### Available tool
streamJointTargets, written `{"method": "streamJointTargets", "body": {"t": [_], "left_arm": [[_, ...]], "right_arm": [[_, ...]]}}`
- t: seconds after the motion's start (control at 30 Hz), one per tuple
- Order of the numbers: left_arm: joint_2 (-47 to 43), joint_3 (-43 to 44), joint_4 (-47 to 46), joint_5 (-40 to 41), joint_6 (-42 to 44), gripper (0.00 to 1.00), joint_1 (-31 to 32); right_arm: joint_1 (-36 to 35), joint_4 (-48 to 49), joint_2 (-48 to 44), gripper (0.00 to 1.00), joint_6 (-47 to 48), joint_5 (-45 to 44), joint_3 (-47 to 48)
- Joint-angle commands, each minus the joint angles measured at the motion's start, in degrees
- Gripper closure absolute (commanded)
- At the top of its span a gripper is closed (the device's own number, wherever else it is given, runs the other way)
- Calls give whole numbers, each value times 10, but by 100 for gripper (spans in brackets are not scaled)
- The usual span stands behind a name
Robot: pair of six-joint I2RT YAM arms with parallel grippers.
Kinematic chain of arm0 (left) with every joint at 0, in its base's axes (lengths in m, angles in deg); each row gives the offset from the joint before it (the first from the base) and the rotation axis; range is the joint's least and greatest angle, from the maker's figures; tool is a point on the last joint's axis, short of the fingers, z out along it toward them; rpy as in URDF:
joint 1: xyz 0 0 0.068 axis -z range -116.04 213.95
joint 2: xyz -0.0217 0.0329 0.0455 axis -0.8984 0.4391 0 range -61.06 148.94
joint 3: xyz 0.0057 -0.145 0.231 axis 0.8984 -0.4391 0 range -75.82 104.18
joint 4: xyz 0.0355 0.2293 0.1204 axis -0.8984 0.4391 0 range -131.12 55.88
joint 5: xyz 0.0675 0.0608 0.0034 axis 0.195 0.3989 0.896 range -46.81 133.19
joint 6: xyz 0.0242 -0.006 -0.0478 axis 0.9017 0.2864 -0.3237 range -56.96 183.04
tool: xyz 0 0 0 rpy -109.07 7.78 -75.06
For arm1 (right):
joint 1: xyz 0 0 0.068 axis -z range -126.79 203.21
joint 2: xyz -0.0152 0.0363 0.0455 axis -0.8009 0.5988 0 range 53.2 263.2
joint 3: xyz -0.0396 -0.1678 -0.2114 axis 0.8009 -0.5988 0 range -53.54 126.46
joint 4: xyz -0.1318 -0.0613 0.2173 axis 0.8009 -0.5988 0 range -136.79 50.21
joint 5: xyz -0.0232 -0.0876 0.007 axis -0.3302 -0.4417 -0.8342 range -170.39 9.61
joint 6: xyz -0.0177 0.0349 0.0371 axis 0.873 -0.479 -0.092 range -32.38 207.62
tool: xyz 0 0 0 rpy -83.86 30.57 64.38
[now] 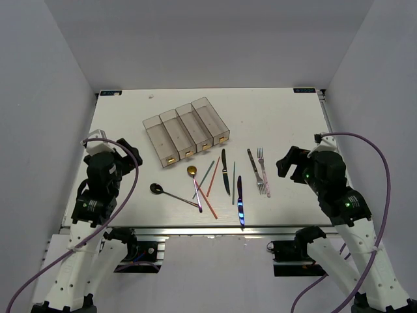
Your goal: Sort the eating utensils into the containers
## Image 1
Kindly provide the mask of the fork with pink handle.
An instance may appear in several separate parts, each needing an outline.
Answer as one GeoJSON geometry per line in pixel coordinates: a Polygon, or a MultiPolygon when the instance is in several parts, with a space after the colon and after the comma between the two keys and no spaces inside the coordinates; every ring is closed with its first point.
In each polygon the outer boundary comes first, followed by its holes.
{"type": "Polygon", "coordinates": [[[258,158],[258,162],[260,164],[261,172],[262,172],[262,175],[263,175],[263,181],[264,181],[264,184],[265,184],[266,195],[269,198],[269,197],[271,197],[270,187],[269,187],[269,183],[268,183],[268,177],[266,175],[265,160],[264,160],[263,148],[262,147],[259,147],[257,149],[257,158],[258,158]]]}

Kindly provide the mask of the fork with dark handle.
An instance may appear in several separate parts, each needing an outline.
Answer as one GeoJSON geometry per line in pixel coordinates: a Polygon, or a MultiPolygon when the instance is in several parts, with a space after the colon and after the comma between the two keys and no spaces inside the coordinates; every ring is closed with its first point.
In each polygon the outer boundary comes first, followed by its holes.
{"type": "Polygon", "coordinates": [[[259,172],[257,170],[257,166],[255,164],[252,152],[250,149],[247,149],[247,154],[250,160],[250,163],[252,165],[252,169],[254,172],[254,175],[256,177],[256,181],[257,181],[257,188],[259,190],[260,195],[265,195],[266,194],[266,188],[265,188],[265,183],[263,181],[263,179],[261,178],[261,176],[259,175],[259,172]]]}

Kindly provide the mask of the iridescent blue knife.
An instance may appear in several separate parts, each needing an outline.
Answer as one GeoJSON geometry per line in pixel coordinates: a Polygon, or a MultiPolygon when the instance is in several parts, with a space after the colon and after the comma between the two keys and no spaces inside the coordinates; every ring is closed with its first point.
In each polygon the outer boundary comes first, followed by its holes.
{"type": "Polygon", "coordinates": [[[245,219],[244,219],[244,205],[242,199],[242,177],[239,175],[237,180],[237,190],[238,190],[238,219],[242,228],[245,227],[245,219]]]}

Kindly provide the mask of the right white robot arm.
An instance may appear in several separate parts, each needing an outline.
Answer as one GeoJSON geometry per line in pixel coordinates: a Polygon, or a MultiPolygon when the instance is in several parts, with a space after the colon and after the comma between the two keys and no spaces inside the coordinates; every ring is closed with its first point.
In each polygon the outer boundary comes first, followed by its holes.
{"type": "Polygon", "coordinates": [[[307,184],[316,194],[319,207],[343,239],[355,264],[351,267],[332,248],[320,227],[296,232],[295,254],[302,260],[316,261],[345,294],[335,311],[350,306],[351,312],[415,312],[416,301],[399,283],[382,244],[382,232],[375,231],[364,197],[347,184],[342,157],[333,151],[292,146],[276,166],[279,177],[285,177],[291,166],[296,167],[291,180],[307,184]]]}

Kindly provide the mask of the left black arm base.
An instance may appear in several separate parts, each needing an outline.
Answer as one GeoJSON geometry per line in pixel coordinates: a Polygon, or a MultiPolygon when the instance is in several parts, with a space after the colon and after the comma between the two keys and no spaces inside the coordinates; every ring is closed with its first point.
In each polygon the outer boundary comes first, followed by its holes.
{"type": "Polygon", "coordinates": [[[104,233],[104,245],[117,241],[127,249],[125,257],[118,264],[115,273],[158,273],[158,241],[139,240],[133,229],[112,228],[104,233]]]}

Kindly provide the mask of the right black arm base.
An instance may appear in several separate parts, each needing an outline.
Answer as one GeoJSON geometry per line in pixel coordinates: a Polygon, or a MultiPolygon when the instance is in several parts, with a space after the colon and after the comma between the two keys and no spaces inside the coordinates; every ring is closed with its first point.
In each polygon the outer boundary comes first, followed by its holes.
{"type": "Polygon", "coordinates": [[[266,250],[273,255],[275,277],[323,276],[325,270],[310,256],[308,244],[316,239],[326,238],[325,232],[318,226],[309,226],[298,230],[292,240],[271,241],[266,250]]]}

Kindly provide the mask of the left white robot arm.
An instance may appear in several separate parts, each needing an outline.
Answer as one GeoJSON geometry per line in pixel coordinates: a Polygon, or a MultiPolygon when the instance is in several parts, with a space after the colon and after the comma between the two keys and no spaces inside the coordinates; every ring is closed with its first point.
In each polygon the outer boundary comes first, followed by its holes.
{"type": "Polygon", "coordinates": [[[139,151],[123,138],[89,138],[83,145],[87,178],[78,187],[67,251],[46,298],[32,312],[96,312],[94,299],[104,281],[137,254],[134,232],[109,230],[108,224],[124,207],[117,204],[122,178],[143,163],[139,151]]]}

